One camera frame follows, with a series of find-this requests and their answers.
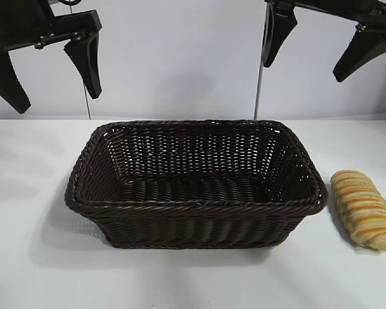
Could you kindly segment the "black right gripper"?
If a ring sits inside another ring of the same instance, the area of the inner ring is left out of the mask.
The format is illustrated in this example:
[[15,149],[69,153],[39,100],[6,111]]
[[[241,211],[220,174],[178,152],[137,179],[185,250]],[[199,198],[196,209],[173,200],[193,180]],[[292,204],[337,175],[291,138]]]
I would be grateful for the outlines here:
[[333,69],[343,82],[364,64],[386,53],[386,3],[383,1],[266,1],[262,65],[269,68],[283,42],[296,27],[294,8],[334,15],[360,25]]

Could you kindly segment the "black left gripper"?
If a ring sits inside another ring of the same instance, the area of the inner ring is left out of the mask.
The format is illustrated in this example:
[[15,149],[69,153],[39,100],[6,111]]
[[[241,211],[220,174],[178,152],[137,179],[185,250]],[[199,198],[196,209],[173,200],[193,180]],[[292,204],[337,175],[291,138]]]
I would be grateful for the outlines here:
[[48,1],[0,1],[0,97],[19,114],[31,106],[12,65],[9,51],[41,49],[70,40],[64,51],[78,70],[92,99],[102,87],[98,71],[100,19],[96,10],[55,15]]

